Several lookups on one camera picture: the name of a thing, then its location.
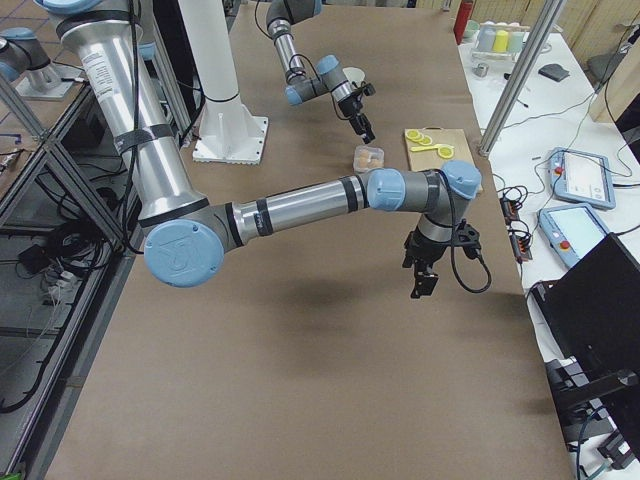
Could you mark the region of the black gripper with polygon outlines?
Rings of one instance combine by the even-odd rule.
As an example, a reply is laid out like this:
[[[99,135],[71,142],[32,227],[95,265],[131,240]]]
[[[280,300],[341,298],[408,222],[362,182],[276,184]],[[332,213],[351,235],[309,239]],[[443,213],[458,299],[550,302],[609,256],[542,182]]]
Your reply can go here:
[[[449,246],[449,242],[434,241],[424,236],[418,229],[410,231],[404,242],[405,257],[402,267],[417,266],[420,270],[432,269]]]
[[[349,95],[338,102],[342,115],[351,123],[354,132],[363,138],[364,142],[373,142],[375,134],[366,115],[362,112],[363,103],[360,95]]]

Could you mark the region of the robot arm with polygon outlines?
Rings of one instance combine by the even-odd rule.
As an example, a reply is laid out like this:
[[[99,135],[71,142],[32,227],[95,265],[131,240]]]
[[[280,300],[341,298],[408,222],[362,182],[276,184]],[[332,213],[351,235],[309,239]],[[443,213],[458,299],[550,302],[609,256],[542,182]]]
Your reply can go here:
[[[463,218],[481,186],[473,162],[450,160],[440,169],[399,171],[377,168],[248,203],[210,205],[191,184],[180,146],[167,123],[153,83],[143,64],[149,42],[144,34],[153,14],[152,1],[34,1],[48,12],[62,45],[81,60],[90,86],[128,169],[125,198],[134,185],[142,209],[138,222],[145,235],[144,260],[151,273],[174,287],[208,281],[223,264],[224,254],[267,237],[331,217],[372,207],[381,211],[418,212],[416,228],[404,242],[403,268],[413,267],[412,298],[431,295],[438,280],[433,271],[447,248],[454,276],[471,293],[491,285],[479,233]],[[257,164],[268,127],[266,117],[252,116],[241,102],[222,5],[214,1],[179,1],[182,22],[206,96],[196,147],[198,158]],[[267,35],[284,68],[287,98],[292,105],[329,93],[344,119],[365,143],[375,136],[361,112],[361,97],[373,95],[370,83],[355,84],[339,60],[329,55],[315,65],[315,79],[293,61],[290,27],[319,15],[322,1],[271,1]],[[478,260],[487,274],[480,289],[467,286],[458,274],[455,249]]]
[[[339,119],[349,122],[366,144],[375,139],[371,123],[363,112],[363,98],[375,94],[359,69],[342,66],[334,55],[313,64],[294,46],[292,27],[321,13],[320,1],[272,1],[266,13],[266,34],[272,40],[282,66],[285,97],[293,106],[328,94]]]

